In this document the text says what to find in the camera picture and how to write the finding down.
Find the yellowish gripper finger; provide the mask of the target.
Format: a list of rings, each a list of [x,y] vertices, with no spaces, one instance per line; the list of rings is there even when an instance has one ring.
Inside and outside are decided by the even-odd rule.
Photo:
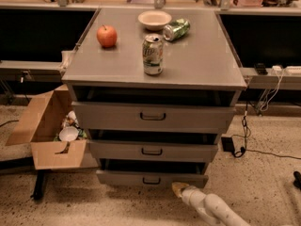
[[[176,197],[180,198],[182,196],[182,192],[189,187],[189,184],[183,182],[173,182],[171,187]]]

